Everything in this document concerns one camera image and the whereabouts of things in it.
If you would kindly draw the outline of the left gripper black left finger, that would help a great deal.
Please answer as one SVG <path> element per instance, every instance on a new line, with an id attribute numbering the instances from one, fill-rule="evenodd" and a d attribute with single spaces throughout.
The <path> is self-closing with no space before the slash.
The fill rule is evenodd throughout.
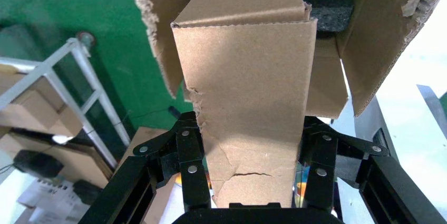
<path id="1" fill-rule="evenodd" d="M 181 174 L 184 209 L 209 209 L 202 136 L 194 111 L 167 132 L 133 148 L 80 223 L 143 223 L 157 190 Z"/>

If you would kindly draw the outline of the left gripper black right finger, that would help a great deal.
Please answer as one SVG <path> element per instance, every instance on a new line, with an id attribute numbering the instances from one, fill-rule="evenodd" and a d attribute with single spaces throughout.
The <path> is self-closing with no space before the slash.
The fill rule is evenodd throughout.
<path id="1" fill-rule="evenodd" d="M 315 116 L 304 119 L 299 162 L 309 167 L 305 208 L 330 212 L 340 178 L 359 191 L 375 223 L 446 223 L 385 146 L 339 133 Z"/>

